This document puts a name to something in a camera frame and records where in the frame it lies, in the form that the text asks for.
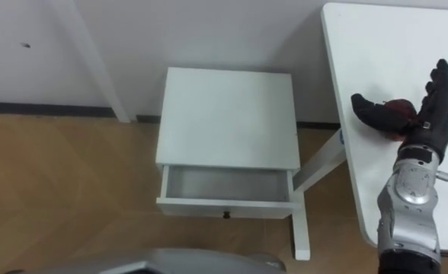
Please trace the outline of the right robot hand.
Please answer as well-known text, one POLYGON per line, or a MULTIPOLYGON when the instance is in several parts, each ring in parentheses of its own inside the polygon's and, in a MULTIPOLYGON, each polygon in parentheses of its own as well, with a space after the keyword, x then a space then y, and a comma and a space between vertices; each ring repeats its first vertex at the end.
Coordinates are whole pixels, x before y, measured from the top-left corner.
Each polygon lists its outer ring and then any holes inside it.
POLYGON ((367 126, 404 146, 431 148, 442 161, 448 146, 448 62, 439 59, 426 83, 426 96, 420 110, 406 99, 377 104, 353 94, 350 99, 354 114, 367 126))

